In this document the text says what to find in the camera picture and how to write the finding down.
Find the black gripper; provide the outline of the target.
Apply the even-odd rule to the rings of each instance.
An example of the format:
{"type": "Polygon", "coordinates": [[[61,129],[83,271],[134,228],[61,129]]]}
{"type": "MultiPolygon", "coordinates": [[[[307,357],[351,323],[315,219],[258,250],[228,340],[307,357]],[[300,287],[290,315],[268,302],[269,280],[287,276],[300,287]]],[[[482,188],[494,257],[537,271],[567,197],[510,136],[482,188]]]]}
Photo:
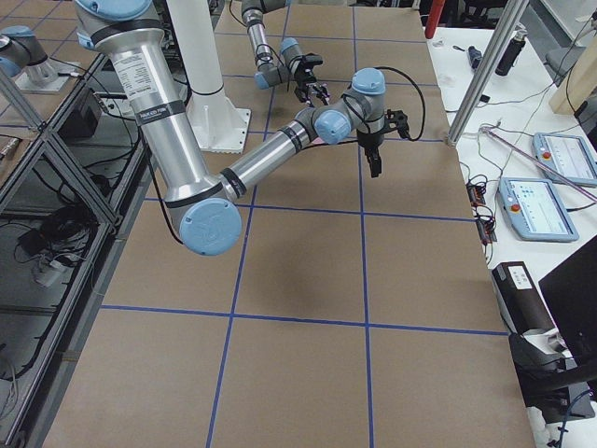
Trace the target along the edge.
{"type": "Polygon", "coordinates": [[[379,146],[384,136],[391,132],[397,132],[404,139],[410,138],[408,116],[402,110],[387,109],[378,119],[367,121],[364,131],[357,131],[357,143],[365,150],[372,178],[377,178],[382,173],[379,146]]]}
{"type": "Polygon", "coordinates": [[[323,103],[328,104],[330,94],[326,84],[317,83],[317,78],[313,73],[315,66],[323,63],[323,58],[316,53],[300,54],[290,62],[290,72],[297,86],[294,93],[298,100],[306,106],[312,106],[309,90],[312,87],[315,96],[323,103]]]}

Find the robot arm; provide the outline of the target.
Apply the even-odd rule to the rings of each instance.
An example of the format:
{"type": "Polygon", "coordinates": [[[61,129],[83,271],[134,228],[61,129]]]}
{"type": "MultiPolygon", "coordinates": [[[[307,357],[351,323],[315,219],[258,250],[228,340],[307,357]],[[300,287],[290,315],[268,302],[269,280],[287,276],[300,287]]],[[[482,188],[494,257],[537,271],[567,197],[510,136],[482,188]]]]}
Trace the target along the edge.
{"type": "Polygon", "coordinates": [[[295,82],[304,108],[258,147],[246,150],[251,118],[225,93],[215,34],[203,1],[175,1],[169,8],[188,82],[183,98],[165,60],[165,37],[150,1],[79,1],[79,41],[112,63],[134,119],[160,169],[164,203],[182,244],[202,256],[228,251],[238,240],[238,199],[302,150],[335,146],[355,134],[370,173],[382,170],[380,145],[389,132],[407,135],[408,120],[385,105],[386,83],[376,68],[357,71],[340,99],[331,102],[313,76],[321,63],[287,38],[273,53],[263,17],[282,1],[245,1],[243,25],[257,63],[262,89],[295,82]]]}
{"type": "Polygon", "coordinates": [[[314,68],[324,63],[322,56],[304,52],[293,37],[285,38],[278,51],[268,43],[264,16],[290,4],[290,1],[284,0],[242,1],[242,22],[254,52],[257,69],[254,80],[262,90],[294,82],[294,93],[301,103],[314,107],[314,95],[324,105],[328,105],[330,96],[327,88],[318,81],[314,73],[314,68]]]}

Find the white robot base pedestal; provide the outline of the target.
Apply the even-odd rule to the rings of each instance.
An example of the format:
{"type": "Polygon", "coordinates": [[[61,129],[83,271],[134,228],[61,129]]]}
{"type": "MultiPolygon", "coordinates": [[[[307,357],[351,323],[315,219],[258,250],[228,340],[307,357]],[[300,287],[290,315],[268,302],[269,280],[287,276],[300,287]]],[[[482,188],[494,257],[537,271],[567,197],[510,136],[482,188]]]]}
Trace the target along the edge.
{"type": "Polygon", "coordinates": [[[187,116],[201,149],[241,153],[251,111],[237,108],[225,93],[206,1],[167,3],[190,87],[187,116]]]}

